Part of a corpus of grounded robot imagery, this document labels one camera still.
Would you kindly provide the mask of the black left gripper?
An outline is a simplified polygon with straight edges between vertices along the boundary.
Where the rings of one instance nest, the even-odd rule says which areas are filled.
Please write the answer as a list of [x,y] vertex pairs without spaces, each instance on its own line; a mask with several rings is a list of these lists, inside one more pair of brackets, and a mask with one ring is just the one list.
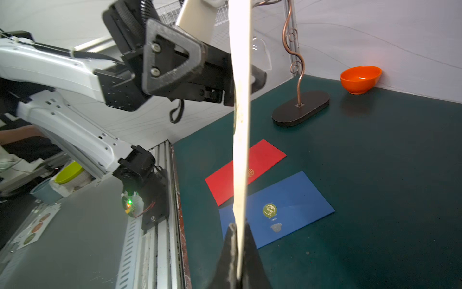
[[231,55],[164,24],[147,1],[116,1],[103,22],[121,52],[121,61],[95,70],[103,101],[134,112],[153,96],[233,106]]

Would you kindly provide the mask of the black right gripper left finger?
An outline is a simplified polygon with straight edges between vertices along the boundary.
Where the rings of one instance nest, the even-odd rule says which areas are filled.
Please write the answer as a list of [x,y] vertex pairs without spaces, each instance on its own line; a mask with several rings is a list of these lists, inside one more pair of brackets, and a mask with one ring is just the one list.
[[208,289],[238,289],[237,265],[238,233],[237,226],[231,223],[227,228],[217,268]]

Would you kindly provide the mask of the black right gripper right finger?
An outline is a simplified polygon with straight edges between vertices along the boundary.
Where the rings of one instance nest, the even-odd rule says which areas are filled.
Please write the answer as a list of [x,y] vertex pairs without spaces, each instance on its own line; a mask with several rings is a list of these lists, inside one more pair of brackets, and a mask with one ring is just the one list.
[[271,289],[272,285],[264,271],[250,225],[245,224],[243,269],[241,289]]

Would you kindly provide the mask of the cream yellow envelope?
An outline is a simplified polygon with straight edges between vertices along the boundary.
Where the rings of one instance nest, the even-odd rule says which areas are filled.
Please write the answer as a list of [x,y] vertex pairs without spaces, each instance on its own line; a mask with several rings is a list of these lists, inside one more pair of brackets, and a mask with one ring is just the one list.
[[250,95],[251,1],[229,2],[229,36],[235,83],[235,131],[233,134],[233,213],[237,225],[237,280],[242,280],[247,202]]

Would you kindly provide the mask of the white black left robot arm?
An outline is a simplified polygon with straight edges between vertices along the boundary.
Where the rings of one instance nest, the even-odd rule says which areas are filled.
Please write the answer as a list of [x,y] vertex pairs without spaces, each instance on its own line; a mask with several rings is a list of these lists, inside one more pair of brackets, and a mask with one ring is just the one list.
[[152,1],[116,1],[103,22],[121,52],[72,51],[33,41],[28,32],[1,35],[1,106],[37,126],[95,177],[112,174],[123,183],[122,206],[149,230],[168,219],[167,174],[139,145],[108,134],[72,108],[65,90],[108,107],[134,112],[150,98],[178,101],[170,121],[178,123],[186,101],[235,103],[237,59],[211,45],[222,1],[182,1],[174,24],[163,23]]

